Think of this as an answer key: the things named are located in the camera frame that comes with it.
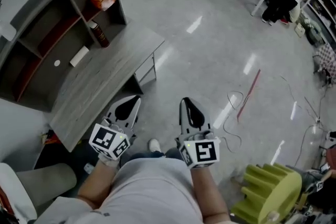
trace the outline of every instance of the person in background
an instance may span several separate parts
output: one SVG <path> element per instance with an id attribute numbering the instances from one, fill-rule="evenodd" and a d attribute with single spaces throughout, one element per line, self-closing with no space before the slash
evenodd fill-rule
<path id="1" fill-rule="evenodd" d="M 323 188 L 308 196 L 308 202 L 324 214 L 336 212 L 336 170 L 329 170 L 322 178 Z"/>
<path id="2" fill-rule="evenodd" d="M 277 20 L 282 23 L 295 22 L 300 15 L 300 0 L 271 0 L 261 20 L 273 25 Z"/>
<path id="3" fill-rule="evenodd" d="M 163 154 L 156 139 L 117 173 L 99 161 L 77 198 L 58 197 L 35 224 L 230 224 L 208 167 L 189 170 L 177 148 Z"/>

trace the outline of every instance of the bottle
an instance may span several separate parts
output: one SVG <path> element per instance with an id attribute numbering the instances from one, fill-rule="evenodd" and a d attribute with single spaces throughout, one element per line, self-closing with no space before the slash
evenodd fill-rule
<path id="1" fill-rule="evenodd" d="M 89 22 L 89 27 L 91 28 L 94 36 L 98 39 L 101 47 L 106 48 L 110 45 L 100 26 L 93 20 Z"/>

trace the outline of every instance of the desk leg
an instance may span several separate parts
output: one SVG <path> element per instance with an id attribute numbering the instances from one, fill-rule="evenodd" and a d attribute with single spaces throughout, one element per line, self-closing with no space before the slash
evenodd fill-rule
<path id="1" fill-rule="evenodd" d="M 265 0 L 259 0 L 257 6 L 254 8 L 254 10 L 252 11 L 251 15 L 254 16 L 257 12 L 257 10 L 259 10 L 260 6 L 262 5 L 262 3 L 264 2 Z"/>

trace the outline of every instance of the polished floor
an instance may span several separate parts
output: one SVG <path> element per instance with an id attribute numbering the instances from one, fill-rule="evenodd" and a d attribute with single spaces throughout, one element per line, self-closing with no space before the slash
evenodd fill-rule
<path id="1" fill-rule="evenodd" d="M 128 17 L 165 38 L 155 55 L 158 80 L 146 85 L 134 128 L 139 137 L 137 150 L 145 150 L 152 137 L 163 150 L 176 145 L 179 102 L 188 96 L 208 109 L 215 134 L 225 137 L 234 152 L 222 139 L 220 162 L 211 167 L 224 194 L 237 193 L 228 187 L 229 178 L 241 176 L 248 164 L 295 164 L 305 130 L 315 123 L 305 97 L 318 113 L 324 94 L 313 75 L 313 47 L 305 37 L 299 38 L 293 26 L 264 24 L 260 19 L 264 6 L 252 17 L 250 12 L 258 0 L 122 2 Z M 232 91 L 246 96 L 258 69 L 260 76 L 238 123 L 238 111 L 230 109 L 228 98 L 239 106 L 241 94 Z M 331 121 L 333 110 L 325 109 L 323 103 L 321 110 Z M 223 129 L 227 117 L 225 129 L 241 137 L 241 146 L 239 138 Z M 321 135 L 316 127 L 308 129 L 297 167 L 311 167 Z M 237 197 L 234 193 L 229 205 Z"/>

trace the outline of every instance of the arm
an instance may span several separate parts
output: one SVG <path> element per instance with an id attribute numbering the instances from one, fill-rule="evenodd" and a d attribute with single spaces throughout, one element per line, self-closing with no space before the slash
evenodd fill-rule
<path id="1" fill-rule="evenodd" d="M 78 199 L 97 209 L 108 197 L 116 169 L 98 160 L 96 167 L 78 191 Z"/>
<path id="2" fill-rule="evenodd" d="M 205 224 L 230 221 L 227 206 L 208 167 L 191 170 L 196 200 Z"/>
<path id="3" fill-rule="evenodd" d="M 321 181 L 324 182 L 329 178 L 336 178 L 336 170 L 329 170 L 322 178 Z"/>

